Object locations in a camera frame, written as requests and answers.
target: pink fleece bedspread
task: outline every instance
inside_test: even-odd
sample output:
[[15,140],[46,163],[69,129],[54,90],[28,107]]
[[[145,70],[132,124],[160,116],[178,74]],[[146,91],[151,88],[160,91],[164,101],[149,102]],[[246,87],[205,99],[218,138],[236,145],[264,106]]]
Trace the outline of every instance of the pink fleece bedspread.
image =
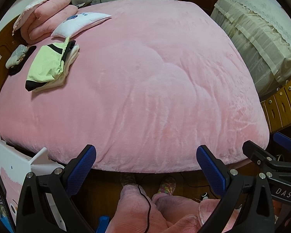
[[27,92],[37,44],[0,93],[0,135],[33,152],[47,147],[67,163],[87,145],[96,169],[175,172],[200,169],[205,144],[225,164],[266,148],[268,126],[245,63],[225,32],[197,5],[119,0],[79,10],[112,19],[78,34],[80,55],[66,84]]

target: metal screw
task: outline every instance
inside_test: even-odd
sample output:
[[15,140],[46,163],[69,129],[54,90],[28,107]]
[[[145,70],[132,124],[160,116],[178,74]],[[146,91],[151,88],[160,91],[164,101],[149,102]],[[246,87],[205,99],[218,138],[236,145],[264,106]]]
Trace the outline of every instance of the metal screw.
[[54,170],[54,174],[61,174],[62,171],[63,171],[63,169],[60,168],[60,167],[58,167],[58,168],[56,168],[56,169]]
[[232,174],[232,175],[237,175],[238,174],[238,172],[237,172],[237,170],[236,169],[230,169],[230,174]]
[[33,172],[29,172],[29,173],[26,174],[26,177],[27,177],[28,179],[30,179],[32,176],[33,176]]
[[259,173],[259,176],[260,176],[261,179],[265,179],[266,178],[265,174],[262,173],[262,172]]

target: electrical cord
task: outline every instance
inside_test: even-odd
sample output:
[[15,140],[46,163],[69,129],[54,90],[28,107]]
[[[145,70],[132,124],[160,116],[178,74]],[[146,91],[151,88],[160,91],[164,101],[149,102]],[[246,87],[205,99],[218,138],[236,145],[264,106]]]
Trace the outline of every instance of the electrical cord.
[[186,182],[186,180],[185,180],[184,176],[182,175],[182,173],[180,173],[180,175],[181,175],[181,177],[183,178],[184,183],[187,184],[189,187],[193,187],[193,188],[198,188],[198,187],[209,187],[209,191],[211,192],[211,194],[212,194],[216,199],[219,199],[219,198],[218,198],[218,197],[213,193],[213,191],[211,190],[211,186],[210,186],[210,185],[205,185],[205,186],[191,186],[191,185],[189,185],[189,184]]
[[139,189],[139,192],[140,194],[146,199],[146,201],[148,202],[149,204],[149,211],[148,211],[148,216],[147,216],[147,227],[145,229],[145,232],[144,233],[147,233],[149,228],[150,228],[150,212],[151,212],[151,203],[149,202],[148,198],[141,192],[140,190],[140,187],[138,185],[138,189]]
[[[204,185],[204,186],[191,186],[191,185],[189,185],[189,184],[186,182],[186,180],[185,180],[184,176],[182,175],[182,173],[181,173],[181,172],[179,172],[179,173],[180,173],[181,177],[183,178],[184,183],[187,184],[189,187],[193,187],[193,188],[209,187],[209,191],[212,193],[212,195],[213,195],[216,199],[218,199],[218,197],[217,197],[217,196],[213,193],[213,191],[211,190],[210,185]],[[146,176],[149,176],[149,175],[152,175],[152,174],[154,174],[154,173],[149,173],[149,174],[144,175],[144,176],[142,177],[140,183],[143,181],[143,179],[144,179]],[[141,192],[139,186],[140,186],[140,185],[138,185],[138,189],[139,189],[140,194],[141,194],[141,195],[146,199],[146,201],[147,201],[148,204],[149,204],[149,210],[148,210],[148,216],[147,216],[147,228],[145,229],[145,232],[144,232],[144,233],[147,233],[148,230],[149,230],[149,228],[150,228],[150,212],[151,212],[151,203],[149,202],[148,198],[147,198],[147,197],[146,197],[146,196]]]

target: foot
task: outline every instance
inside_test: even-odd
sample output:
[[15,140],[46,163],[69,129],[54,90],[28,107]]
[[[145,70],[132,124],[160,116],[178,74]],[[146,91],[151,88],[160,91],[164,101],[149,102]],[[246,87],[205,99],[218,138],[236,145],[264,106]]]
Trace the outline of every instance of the foot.
[[129,172],[120,173],[120,182],[122,186],[136,184],[135,175]]
[[157,193],[165,193],[172,195],[176,189],[176,179],[172,176],[168,176],[162,180],[161,184],[159,185],[159,189]]

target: wooden headboard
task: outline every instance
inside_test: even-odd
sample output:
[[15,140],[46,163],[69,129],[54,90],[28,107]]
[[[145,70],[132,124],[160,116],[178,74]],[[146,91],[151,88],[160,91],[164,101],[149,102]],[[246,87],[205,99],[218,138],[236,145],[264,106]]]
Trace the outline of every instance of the wooden headboard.
[[12,52],[20,44],[27,45],[26,41],[20,35],[20,31],[16,31],[12,36],[13,24],[18,17],[10,21],[0,31],[0,91],[8,76],[8,69],[5,68],[5,63],[11,56]]

